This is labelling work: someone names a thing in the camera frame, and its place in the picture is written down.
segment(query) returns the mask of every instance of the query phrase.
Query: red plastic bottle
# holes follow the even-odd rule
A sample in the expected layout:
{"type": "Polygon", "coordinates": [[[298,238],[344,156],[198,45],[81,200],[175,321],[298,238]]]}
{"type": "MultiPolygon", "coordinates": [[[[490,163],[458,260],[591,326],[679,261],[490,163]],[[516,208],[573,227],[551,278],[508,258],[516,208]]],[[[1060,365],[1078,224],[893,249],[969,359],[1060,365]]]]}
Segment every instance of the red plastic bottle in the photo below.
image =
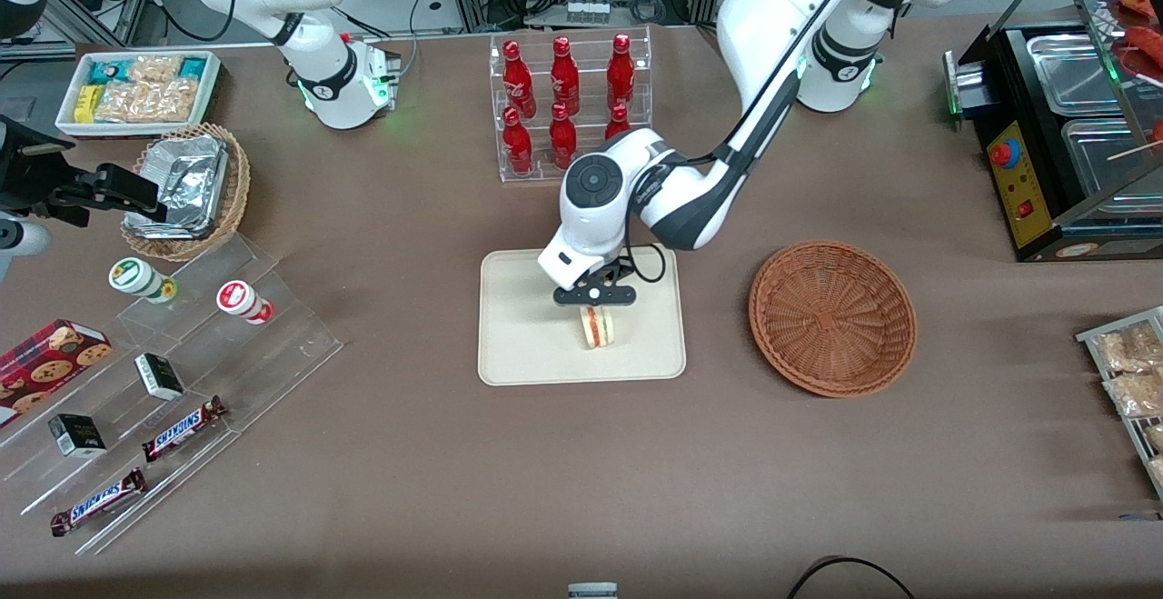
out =
{"type": "Polygon", "coordinates": [[[554,164],[558,169],[570,169],[573,152],[578,151],[578,131],[570,122],[564,102],[554,105],[554,122],[549,126],[549,142],[554,144],[554,164]]]}
{"type": "Polygon", "coordinates": [[[515,107],[506,106],[501,117],[505,119],[501,138],[505,140],[505,155],[509,159],[513,173],[528,177],[533,172],[533,143],[529,140],[529,131],[521,123],[521,115],[515,107]]]}
{"type": "Polygon", "coordinates": [[[606,126],[606,140],[611,140],[613,136],[628,130],[630,130],[630,123],[626,120],[626,105],[620,102],[620,105],[612,107],[609,110],[609,123],[606,126]]]}
{"type": "Polygon", "coordinates": [[[578,64],[570,54],[569,37],[554,37],[554,67],[549,70],[554,80],[554,101],[563,102],[569,114],[582,110],[582,85],[578,78],[578,64]]]}
{"type": "Polygon", "coordinates": [[[606,102],[614,110],[618,105],[630,106],[634,101],[634,59],[630,57],[630,36],[619,33],[614,36],[614,56],[606,69],[606,102]]]}
{"type": "Polygon", "coordinates": [[[508,40],[502,45],[505,52],[505,93],[509,105],[518,107],[525,119],[537,114],[537,101],[533,98],[533,74],[529,65],[521,60],[521,48],[508,40]]]}

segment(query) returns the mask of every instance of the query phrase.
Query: brown woven basket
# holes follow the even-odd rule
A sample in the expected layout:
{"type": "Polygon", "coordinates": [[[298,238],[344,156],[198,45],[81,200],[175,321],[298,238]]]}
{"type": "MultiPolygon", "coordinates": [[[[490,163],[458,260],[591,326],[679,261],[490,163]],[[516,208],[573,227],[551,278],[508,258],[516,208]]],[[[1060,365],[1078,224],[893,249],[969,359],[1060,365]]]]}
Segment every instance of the brown woven basket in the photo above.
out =
{"type": "Polygon", "coordinates": [[[755,276],[751,334],[768,363],[826,397],[882,391],[908,368],[916,314],[904,285],[866,251],[809,240],[755,276]]]}
{"type": "MultiPolygon", "coordinates": [[[[214,135],[216,138],[224,140],[230,148],[226,179],[222,180],[222,200],[219,202],[217,226],[208,237],[202,240],[145,240],[138,238],[137,235],[126,230],[126,227],[121,227],[121,236],[126,238],[134,251],[142,256],[185,263],[211,248],[213,243],[234,234],[238,229],[238,222],[242,222],[242,214],[247,209],[247,193],[250,190],[250,161],[247,161],[247,152],[242,151],[238,141],[226,128],[217,127],[216,123],[199,123],[195,127],[181,128],[173,134],[162,135],[162,140],[192,138],[195,135],[214,135]]],[[[134,172],[141,172],[144,163],[145,151],[142,151],[142,155],[137,156],[137,164],[134,164],[134,172]]]]}

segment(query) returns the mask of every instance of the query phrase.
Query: red cookie box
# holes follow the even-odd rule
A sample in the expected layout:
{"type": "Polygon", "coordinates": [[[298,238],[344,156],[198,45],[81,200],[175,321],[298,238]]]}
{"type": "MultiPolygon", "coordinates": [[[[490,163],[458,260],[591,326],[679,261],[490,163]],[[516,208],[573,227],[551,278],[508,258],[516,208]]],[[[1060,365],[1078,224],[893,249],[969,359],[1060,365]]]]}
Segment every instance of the red cookie box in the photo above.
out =
{"type": "Polygon", "coordinates": [[[77,378],[113,348],[100,330],[56,320],[0,356],[0,427],[77,378]]]}

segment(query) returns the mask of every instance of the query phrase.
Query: brown table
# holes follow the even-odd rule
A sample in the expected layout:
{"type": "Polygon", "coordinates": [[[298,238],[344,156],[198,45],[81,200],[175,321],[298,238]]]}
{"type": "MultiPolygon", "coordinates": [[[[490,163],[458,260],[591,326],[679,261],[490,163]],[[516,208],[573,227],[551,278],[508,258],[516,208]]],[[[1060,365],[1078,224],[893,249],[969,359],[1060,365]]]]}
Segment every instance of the brown table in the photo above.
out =
{"type": "MultiPolygon", "coordinates": [[[[919,597],[1158,597],[1163,525],[1115,519],[1158,504],[1072,334],[1161,304],[1161,268],[1012,263],[977,143],[941,114],[940,54],[982,23],[906,20],[858,106],[793,110],[718,240],[679,255],[686,372],[585,387],[476,375],[480,261],[558,223],[556,190],[497,179],[486,37],[424,41],[399,110],[356,131],[304,110],[273,48],[223,49],[243,231],[350,345],[100,556],[0,486],[0,583],[29,584],[0,594],[770,598],[850,554],[919,597]],[[876,397],[800,392],[751,342],[754,272],[806,238],[866,248],[913,295],[916,358],[876,397]]],[[[734,85],[698,31],[654,36],[655,126],[705,152],[734,85]]],[[[52,223],[13,264],[0,342],[127,305],[116,219],[52,223]]],[[[856,596],[896,594],[859,569],[801,594],[856,596]]]]}

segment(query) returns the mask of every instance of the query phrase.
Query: acrylic display stand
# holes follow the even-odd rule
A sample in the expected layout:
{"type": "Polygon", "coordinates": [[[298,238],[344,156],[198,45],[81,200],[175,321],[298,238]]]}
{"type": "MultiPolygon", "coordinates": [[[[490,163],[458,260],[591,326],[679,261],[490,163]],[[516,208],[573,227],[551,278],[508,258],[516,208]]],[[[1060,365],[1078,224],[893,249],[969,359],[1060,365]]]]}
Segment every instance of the acrylic display stand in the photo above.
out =
{"type": "Polygon", "coordinates": [[[102,328],[113,355],[0,432],[5,497],[21,506],[27,519],[42,522],[45,537],[55,513],[141,468],[145,494],[92,516],[60,539],[77,554],[97,554],[112,544],[343,347],[286,287],[274,272],[274,259],[241,235],[204,251],[173,279],[173,301],[134,301],[102,328]],[[254,285],[274,306],[270,322],[249,325],[217,308],[215,293],[231,279],[254,285]],[[143,351],[170,358],[186,387],[179,401],[147,394],[134,366],[143,351]],[[142,443],[215,394],[229,412],[147,464],[142,443]],[[64,457],[47,425],[57,413],[91,416],[108,450],[91,461],[64,457]]]}
{"type": "MultiPolygon", "coordinates": [[[[606,142],[606,126],[609,123],[609,106],[606,105],[606,67],[614,51],[614,35],[618,33],[630,36],[630,57],[634,59],[634,98],[630,106],[627,106],[627,122],[630,127],[650,127],[652,123],[650,31],[647,28],[569,31],[570,51],[577,62],[582,85],[582,110],[571,117],[578,134],[578,151],[573,156],[575,159],[585,152],[594,151],[606,142]]],[[[554,106],[552,83],[549,78],[549,70],[554,65],[552,40],[543,33],[506,33],[492,36],[488,51],[493,130],[497,131],[497,159],[501,180],[561,179],[565,172],[554,164],[549,143],[549,126],[552,123],[550,109],[554,106]],[[505,44],[506,40],[515,40],[521,45],[521,59],[529,65],[529,73],[533,73],[533,97],[537,101],[536,115],[523,120],[525,127],[529,130],[529,138],[533,140],[533,172],[527,177],[519,177],[513,172],[505,155],[505,140],[501,138],[501,131],[505,130],[501,112],[508,105],[508,97],[505,93],[505,56],[501,54],[501,44],[505,44]]]]}

